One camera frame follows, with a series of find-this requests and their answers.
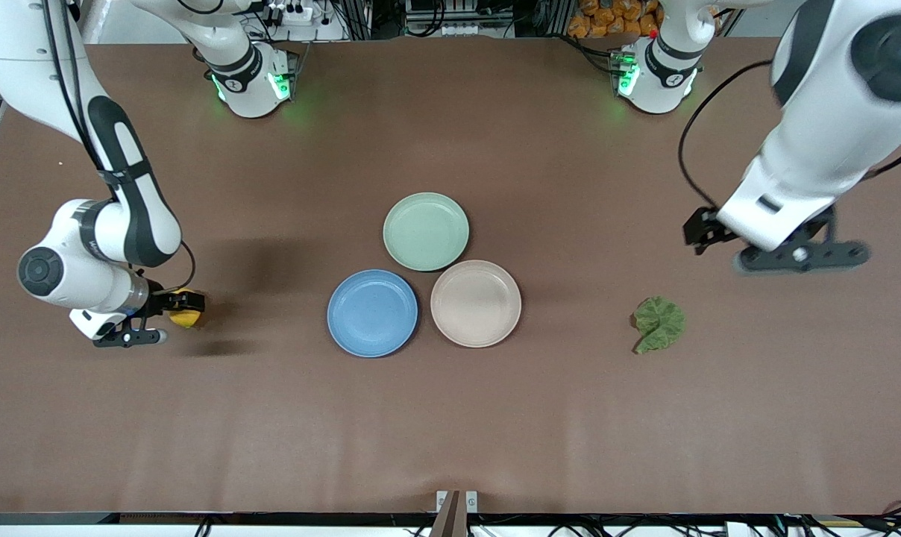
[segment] pink plate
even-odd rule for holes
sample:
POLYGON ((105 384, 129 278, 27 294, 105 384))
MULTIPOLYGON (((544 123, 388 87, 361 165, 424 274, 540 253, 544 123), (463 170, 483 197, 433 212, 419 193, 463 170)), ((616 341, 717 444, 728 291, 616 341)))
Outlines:
POLYGON ((520 289, 489 261, 465 261, 441 274, 430 293, 430 314, 447 339, 464 347, 499 343, 520 319, 520 289))

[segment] yellow object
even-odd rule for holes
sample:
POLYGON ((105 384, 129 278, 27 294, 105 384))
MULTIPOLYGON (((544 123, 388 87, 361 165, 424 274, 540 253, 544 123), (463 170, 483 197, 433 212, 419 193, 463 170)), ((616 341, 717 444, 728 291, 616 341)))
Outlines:
POLYGON ((642 3, 639 0, 614 0, 613 15, 632 22, 638 21, 642 15, 642 3))
POLYGON ((590 17, 576 15, 570 19, 570 25, 567 27, 567 35, 582 40, 586 34, 590 33, 590 17))
POLYGON ((639 35, 649 35, 658 29, 659 27, 656 27, 656 17, 652 14, 639 17, 639 35))
POLYGON ((601 7, 593 14, 594 26, 609 26, 613 19, 613 10, 608 7, 601 7))
POLYGON ((600 9, 600 0, 580 0, 580 10, 586 16, 593 16, 600 9))
MULTIPOLYGON (((176 295, 181 292, 193 292, 191 289, 179 289, 175 292, 176 295)), ((181 312, 169 312, 169 320, 176 323, 181 327, 194 327, 195 323, 198 322, 198 317, 201 317, 201 312, 196 312, 195 310, 181 310, 181 312)))

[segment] green led light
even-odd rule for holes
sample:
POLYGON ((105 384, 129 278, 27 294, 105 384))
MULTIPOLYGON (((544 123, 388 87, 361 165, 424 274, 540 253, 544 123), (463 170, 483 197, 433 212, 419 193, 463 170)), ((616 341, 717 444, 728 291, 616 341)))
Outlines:
POLYGON ((271 82, 272 89, 274 90, 274 96, 284 101, 291 96, 291 92, 288 89, 287 82, 284 81, 284 75, 273 75, 269 73, 269 82, 271 82))
POLYGON ((215 83, 215 88, 219 90, 219 99, 221 99, 222 102, 225 102, 225 93, 222 92, 222 86, 219 85, 219 81, 215 78, 215 75, 212 75, 212 82, 215 83))
POLYGON ((637 78, 639 78, 639 65, 634 65, 626 75, 622 75, 620 78, 620 94, 626 96, 632 94, 632 88, 635 86, 637 78))

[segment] green leaf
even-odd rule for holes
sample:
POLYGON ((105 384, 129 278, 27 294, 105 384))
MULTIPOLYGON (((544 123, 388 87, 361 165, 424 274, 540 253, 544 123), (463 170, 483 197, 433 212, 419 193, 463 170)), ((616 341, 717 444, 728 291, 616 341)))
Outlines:
POLYGON ((632 316, 635 316, 635 327, 642 335, 635 348, 636 354, 665 349, 685 332, 685 313, 662 296, 646 299, 632 316))

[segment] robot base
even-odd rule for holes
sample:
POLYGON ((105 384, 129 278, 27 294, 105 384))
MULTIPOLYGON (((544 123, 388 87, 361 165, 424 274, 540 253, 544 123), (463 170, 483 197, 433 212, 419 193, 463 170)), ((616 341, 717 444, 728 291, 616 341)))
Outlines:
POLYGON ((679 103, 692 91, 692 82, 696 78, 697 70, 693 70, 689 76, 679 76, 679 81, 673 87, 665 87, 646 67, 646 48, 652 45, 649 37, 641 37, 632 45, 627 45, 622 51, 624 54, 632 54, 635 57, 635 67, 631 68, 628 75, 621 76, 618 82, 617 93, 622 98, 630 101, 639 110, 648 113, 672 112, 679 103))
POLYGON ((229 81, 219 82, 218 76, 212 76, 212 82, 219 90, 219 99, 242 118, 262 118, 281 103, 293 99, 298 81, 300 61, 297 54, 266 43, 254 45, 262 55, 263 68, 248 82, 247 87, 233 92, 229 81))

